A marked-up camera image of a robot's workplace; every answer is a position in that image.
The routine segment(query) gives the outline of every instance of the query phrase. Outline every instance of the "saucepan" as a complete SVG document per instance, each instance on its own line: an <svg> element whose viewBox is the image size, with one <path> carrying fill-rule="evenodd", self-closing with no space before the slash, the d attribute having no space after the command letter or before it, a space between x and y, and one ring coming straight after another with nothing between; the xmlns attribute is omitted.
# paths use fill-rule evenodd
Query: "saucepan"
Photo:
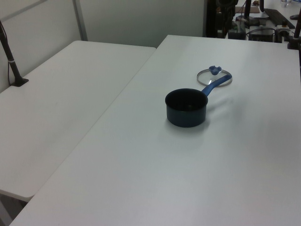
<svg viewBox="0 0 301 226"><path fill-rule="evenodd" d="M217 86L228 81L232 75L227 74L207 85L202 91L197 89L177 89L166 98L167 119L179 127L195 127L205 121L208 95Z"/></svg>

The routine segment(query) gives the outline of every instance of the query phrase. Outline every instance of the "white wall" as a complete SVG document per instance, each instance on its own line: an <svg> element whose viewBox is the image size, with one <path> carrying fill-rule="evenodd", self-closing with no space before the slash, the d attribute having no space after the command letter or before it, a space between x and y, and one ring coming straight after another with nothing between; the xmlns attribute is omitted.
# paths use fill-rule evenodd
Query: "white wall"
<svg viewBox="0 0 301 226"><path fill-rule="evenodd" d="M3 26L21 76L80 40L72 0L47 0L4 21ZM0 45L0 92L7 87L7 58Z"/></svg>
<svg viewBox="0 0 301 226"><path fill-rule="evenodd" d="M89 41L158 47L168 34L205 34L207 0L79 2Z"/></svg>

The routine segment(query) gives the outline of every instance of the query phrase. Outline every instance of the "white table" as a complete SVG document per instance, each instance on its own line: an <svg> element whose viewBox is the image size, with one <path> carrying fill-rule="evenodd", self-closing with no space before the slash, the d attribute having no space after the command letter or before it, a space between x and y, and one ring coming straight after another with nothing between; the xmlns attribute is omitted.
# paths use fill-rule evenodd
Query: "white table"
<svg viewBox="0 0 301 226"><path fill-rule="evenodd" d="M206 121L170 124L166 94L211 65L233 82ZM168 36L12 226L299 225L300 115L297 51Z"/></svg>
<svg viewBox="0 0 301 226"><path fill-rule="evenodd" d="M29 201L155 48L76 41L0 94L0 193Z"/></svg>

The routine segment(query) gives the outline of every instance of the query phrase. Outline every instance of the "saucepan handle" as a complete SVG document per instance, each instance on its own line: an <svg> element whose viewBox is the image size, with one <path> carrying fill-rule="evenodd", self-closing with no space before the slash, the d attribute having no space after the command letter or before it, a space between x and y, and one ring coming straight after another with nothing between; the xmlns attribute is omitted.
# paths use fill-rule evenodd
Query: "saucepan handle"
<svg viewBox="0 0 301 226"><path fill-rule="evenodd" d="M209 85L207 85L202 92L208 96L210 94L210 92L217 86L223 84L224 82L228 81L229 79L232 78L232 75L230 74L226 74L225 76L221 77L218 80L215 80L214 82L210 83Z"/></svg>

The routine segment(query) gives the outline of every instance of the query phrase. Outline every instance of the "pot lid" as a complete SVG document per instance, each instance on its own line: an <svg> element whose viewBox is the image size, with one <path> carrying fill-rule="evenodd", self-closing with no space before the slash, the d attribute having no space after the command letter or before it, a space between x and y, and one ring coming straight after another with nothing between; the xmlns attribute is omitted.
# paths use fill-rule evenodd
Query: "pot lid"
<svg viewBox="0 0 301 226"><path fill-rule="evenodd" d="M202 85L207 86L210 83L214 82L215 80L218 80L219 78L221 78L222 76L224 76L226 74L231 75L229 72L222 70L221 67L211 66L211 67L209 67L209 69L202 70L201 72L199 72L197 75L197 80ZM222 83L218 87L228 86L231 82L232 82L232 78L230 80Z"/></svg>

